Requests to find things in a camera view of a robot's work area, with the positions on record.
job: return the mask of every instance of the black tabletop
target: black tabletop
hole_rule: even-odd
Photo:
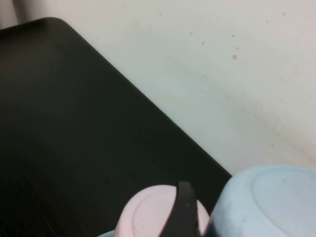
[[[0,31],[1,236],[96,237],[180,180],[211,211],[229,178],[65,22]]]

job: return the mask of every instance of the black plastic piece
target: black plastic piece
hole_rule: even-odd
[[[189,182],[179,182],[177,196],[160,237],[199,237],[197,199]]]

